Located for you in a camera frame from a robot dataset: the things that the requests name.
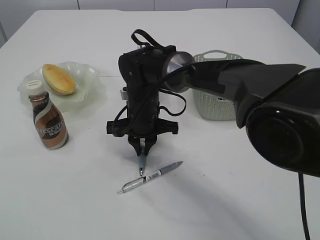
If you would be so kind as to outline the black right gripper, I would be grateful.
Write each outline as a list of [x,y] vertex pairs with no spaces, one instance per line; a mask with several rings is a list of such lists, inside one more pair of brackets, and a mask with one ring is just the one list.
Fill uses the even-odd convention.
[[130,123],[128,118],[122,118],[116,121],[108,121],[106,124],[107,134],[114,135],[115,137],[122,137],[123,135],[129,135],[128,143],[134,148],[136,155],[141,154],[141,139],[144,139],[144,153],[148,153],[153,145],[156,144],[157,138],[154,136],[172,133],[178,134],[178,122],[169,121],[161,118],[155,118],[151,121],[142,122],[138,121],[134,123],[130,130],[125,133],[121,133]]

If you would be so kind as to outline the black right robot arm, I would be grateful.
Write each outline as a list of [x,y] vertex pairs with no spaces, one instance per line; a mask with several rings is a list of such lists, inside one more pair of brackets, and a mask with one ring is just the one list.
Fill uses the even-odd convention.
[[254,149],[282,169],[320,175],[320,70],[299,64],[249,59],[194,62],[172,45],[145,46],[119,57],[126,83],[126,118],[106,125],[108,134],[128,135],[137,154],[140,139],[151,148],[157,136],[177,134],[176,122],[159,118],[159,92],[207,92],[233,103],[236,125]]

